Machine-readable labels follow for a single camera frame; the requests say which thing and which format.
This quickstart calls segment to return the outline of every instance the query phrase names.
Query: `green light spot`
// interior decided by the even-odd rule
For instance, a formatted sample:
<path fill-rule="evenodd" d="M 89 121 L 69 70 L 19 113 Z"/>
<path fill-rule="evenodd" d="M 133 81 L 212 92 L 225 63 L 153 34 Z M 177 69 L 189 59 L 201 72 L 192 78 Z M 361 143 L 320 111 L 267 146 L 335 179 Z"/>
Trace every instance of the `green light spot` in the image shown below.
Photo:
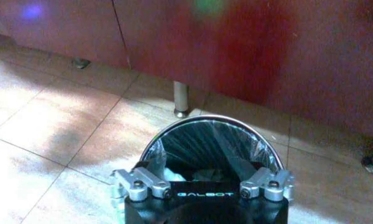
<path fill-rule="evenodd" d="M 200 15 L 219 16 L 224 10 L 223 0 L 196 0 L 195 1 L 196 12 Z"/>

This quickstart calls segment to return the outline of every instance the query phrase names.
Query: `metal clamp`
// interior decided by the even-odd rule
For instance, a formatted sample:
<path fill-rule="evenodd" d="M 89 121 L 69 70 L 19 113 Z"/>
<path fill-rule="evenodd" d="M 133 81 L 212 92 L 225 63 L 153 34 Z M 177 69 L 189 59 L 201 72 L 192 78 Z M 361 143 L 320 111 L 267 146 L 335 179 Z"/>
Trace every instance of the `metal clamp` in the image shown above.
<path fill-rule="evenodd" d="M 127 172 L 124 169 L 112 173 L 112 198 L 124 197 L 127 194 L 132 201 L 144 201 L 148 197 L 148 188 L 157 198 L 171 198 L 171 184 L 159 179 L 144 167 Z"/>
<path fill-rule="evenodd" d="M 268 168 L 260 168 L 255 175 L 240 184 L 240 194 L 244 199 L 260 196 L 260 189 L 264 189 L 264 197 L 272 201 L 281 201 L 285 197 L 289 202 L 293 200 L 295 176 L 291 171 L 281 170 L 272 173 Z"/>

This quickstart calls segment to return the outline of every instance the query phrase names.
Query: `trash can rim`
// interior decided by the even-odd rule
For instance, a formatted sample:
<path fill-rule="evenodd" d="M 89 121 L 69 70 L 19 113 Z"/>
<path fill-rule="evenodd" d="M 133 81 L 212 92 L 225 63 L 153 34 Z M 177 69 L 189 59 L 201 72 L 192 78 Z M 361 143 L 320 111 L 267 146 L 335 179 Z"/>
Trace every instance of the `trash can rim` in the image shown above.
<path fill-rule="evenodd" d="M 248 132 L 252 132 L 257 136 L 257 138 L 269 146 L 271 152 L 272 152 L 272 154 L 273 154 L 273 156 L 276 158 L 276 162 L 277 162 L 277 165 L 279 165 L 280 169 L 281 170 L 285 169 L 284 165 L 283 165 L 283 162 L 280 160 L 280 156 L 276 153 L 276 150 L 273 149 L 273 147 L 272 147 L 271 143 L 267 141 L 267 139 L 261 136 L 261 134 L 249 125 L 243 123 L 240 120 L 236 120 L 236 119 L 233 119 L 231 117 L 227 117 L 227 116 L 223 116 L 223 115 L 212 115 L 212 114 L 197 115 L 197 116 L 188 117 L 185 119 L 181 119 L 181 120 L 176 121 L 167 128 L 164 128 L 160 131 L 160 133 L 153 137 L 153 139 L 151 140 L 148 146 L 145 147 L 144 152 L 143 152 L 141 157 L 140 157 L 140 161 L 144 160 L 144 158 L 147 157 L 147 153 L 148 153 L 149 148 L 155 144 L 156 140 L 165 133 L 168 133 L 173 128 L 179 127 L 180 125 L 183 125 L 183 124 L 185 124 L 188 122 L 192 122 L 192 121 L 199 121 L 199 120 L 216 120 L 216 121 L 227 122 L 227 123 L 229 123 L 232 125 L 239 126 L 240 128 L 247 129 Z"/>

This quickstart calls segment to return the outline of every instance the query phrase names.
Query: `red cabinet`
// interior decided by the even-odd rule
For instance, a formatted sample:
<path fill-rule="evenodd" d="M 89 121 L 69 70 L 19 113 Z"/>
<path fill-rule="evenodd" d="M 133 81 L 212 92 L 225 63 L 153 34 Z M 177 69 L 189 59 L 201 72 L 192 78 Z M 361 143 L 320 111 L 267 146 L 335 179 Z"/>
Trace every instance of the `red cabinet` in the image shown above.
<path fill-rule="evenodd" d="M 111 0 L 0 0 L 0 18 L 20 45 L 127 66 Z"/>
<path fill-rule="evenodd" d="M 373 136 L 373 1 L 121 0 L 137 70 Z"/>

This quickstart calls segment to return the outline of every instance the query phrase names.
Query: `tiled floor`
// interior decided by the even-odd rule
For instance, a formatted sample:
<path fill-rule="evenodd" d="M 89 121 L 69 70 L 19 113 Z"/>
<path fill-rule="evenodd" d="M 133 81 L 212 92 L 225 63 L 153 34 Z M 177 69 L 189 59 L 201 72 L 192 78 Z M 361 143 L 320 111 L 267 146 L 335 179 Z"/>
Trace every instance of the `tiled floor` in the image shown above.
<path fill-rule="evenodd" d="M 0 223 L 116 223 L 108 175 L 177 119 L 172 82 L 21 48 L 0 37 Z M 364 138 L 192 89 L 193 115 L 245 121 L 297 177 L 291 223 L 373 223 Z"/>

